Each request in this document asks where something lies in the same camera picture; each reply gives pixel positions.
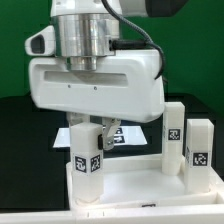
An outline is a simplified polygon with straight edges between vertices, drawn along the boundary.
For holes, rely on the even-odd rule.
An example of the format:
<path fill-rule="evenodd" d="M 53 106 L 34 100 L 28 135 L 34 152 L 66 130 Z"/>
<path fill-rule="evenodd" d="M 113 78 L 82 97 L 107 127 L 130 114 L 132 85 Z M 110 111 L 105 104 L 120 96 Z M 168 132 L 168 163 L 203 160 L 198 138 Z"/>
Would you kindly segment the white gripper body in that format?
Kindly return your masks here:
<path fill-rule="evenodd" d="M 59 58 L 29 64 L 31 96 L 39 108 L 134 122 L 164 112 L 164 90 L 155 50 L 120 50 L 97 60 L 95 71 L 69 71 Z"/>

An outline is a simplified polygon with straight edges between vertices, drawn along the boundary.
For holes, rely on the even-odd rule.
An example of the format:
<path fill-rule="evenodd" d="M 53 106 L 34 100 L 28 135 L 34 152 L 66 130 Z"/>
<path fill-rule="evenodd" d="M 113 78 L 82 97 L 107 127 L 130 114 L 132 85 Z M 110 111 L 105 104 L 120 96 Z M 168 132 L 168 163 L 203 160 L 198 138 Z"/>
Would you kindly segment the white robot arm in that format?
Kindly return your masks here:
<path fill-rule="evenodd" d="M 36 106 L 65 111 L 72 125 L 100 117 L 104 150 L 113 148 L 122 120 L 160 117 L 164 53 L 128 19 L 171 17 L 188 1 L 52 0 L 50 25 L 25 42 Z"/>

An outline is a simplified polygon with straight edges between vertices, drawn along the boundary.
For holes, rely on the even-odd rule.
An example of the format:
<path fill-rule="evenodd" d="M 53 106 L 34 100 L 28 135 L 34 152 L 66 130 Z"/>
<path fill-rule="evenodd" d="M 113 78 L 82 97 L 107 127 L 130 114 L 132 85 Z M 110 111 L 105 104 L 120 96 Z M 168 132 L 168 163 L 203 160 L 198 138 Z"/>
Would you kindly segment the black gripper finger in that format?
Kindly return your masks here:
<path fill-rule="evenodd" d="M 66 118 L 70 126 L 74 126 L 83 122 L 89 122 L 90 116 L 81 113 L 67 112 Z"/>
<path fill-rule="evenodd" d="M 117 118 L 102 119 L 102 133 L 98 137 L 98 146 L 100 150 L 111 150 L 114 148 L 114 135 L 120 127 L 121 120 Z"/>

